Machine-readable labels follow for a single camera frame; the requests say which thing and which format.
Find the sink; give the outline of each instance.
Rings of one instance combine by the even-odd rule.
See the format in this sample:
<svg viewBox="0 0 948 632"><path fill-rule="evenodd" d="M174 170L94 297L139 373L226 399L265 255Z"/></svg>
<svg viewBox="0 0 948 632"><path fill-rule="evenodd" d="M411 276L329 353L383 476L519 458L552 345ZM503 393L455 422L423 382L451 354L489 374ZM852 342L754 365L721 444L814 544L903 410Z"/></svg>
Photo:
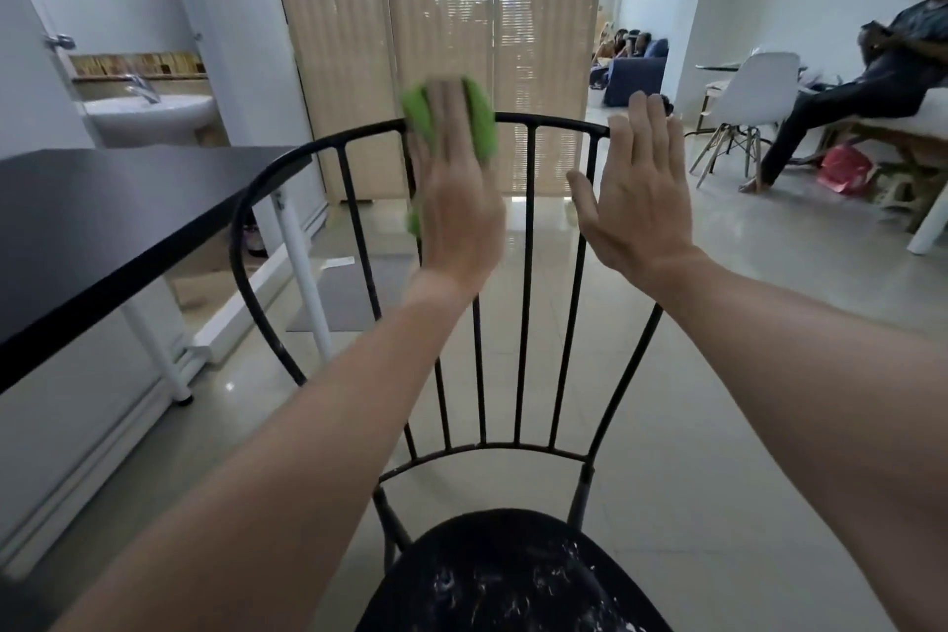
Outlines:
<svg viewBox="0 0 948 632"><path fill-rule="evenodd" d="M106 147L193 146L195 131L210 123L216 111L209 95L162 95L160 103L127 95L85 103Z"/></svg>

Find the red bag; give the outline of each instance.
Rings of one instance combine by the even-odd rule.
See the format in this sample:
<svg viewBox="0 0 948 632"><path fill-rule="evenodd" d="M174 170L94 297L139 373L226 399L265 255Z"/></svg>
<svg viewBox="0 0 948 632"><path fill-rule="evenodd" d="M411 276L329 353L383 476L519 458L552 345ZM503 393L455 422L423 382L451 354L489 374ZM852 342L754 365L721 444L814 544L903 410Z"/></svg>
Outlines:
<svg viewBox="0 0 948 632"><path fill-rule="evenodd" d="M843 195L859 195L869 186L873 167L872 160L859 148L836 146L823 159L816 182Z"/></svg>

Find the tiled backsplash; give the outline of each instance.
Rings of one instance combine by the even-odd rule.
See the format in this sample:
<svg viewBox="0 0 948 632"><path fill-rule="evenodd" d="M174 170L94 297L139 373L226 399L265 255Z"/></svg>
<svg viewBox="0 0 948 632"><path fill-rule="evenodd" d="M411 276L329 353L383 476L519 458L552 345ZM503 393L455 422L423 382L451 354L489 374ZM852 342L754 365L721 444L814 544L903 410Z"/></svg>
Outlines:
<svg viewBox="0 0 948 632"><path fill-rule="evenodd" d="M206 78L195 52L139 52L128 55L70 55L77 80L102 80L136 73L147 78Z"/></svg>

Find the bare foot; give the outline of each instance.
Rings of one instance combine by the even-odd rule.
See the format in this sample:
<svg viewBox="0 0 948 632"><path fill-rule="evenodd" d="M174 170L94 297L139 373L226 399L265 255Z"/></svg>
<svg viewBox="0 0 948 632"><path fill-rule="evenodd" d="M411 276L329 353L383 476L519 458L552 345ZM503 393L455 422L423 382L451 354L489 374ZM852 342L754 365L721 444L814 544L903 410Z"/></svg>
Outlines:
<svg viewBox="0 0 948 632"><path fill-rule="evenodd" d="M771 186L767 183L760 183L759 187L757 186L757 178L751 178L747 183L741 185L738 190L741 193L748 193L749 195L756 195L757 193L766 193L770 190Z"/></svg>

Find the dark pants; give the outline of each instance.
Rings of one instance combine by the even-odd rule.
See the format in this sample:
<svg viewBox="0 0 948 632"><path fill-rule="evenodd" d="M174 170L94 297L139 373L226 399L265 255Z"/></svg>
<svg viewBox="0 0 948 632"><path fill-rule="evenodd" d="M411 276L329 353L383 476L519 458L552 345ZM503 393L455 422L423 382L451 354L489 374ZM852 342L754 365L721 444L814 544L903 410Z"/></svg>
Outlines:
<svg viewBox="0 0 948 632"><path fill-rule="evenodd" d="M760 164L760 176L764 183L774 184L808 130L851 115L907 118L918 112L926 90L913 80L890 76L847 83L815 95L801 93Z"/></svg>

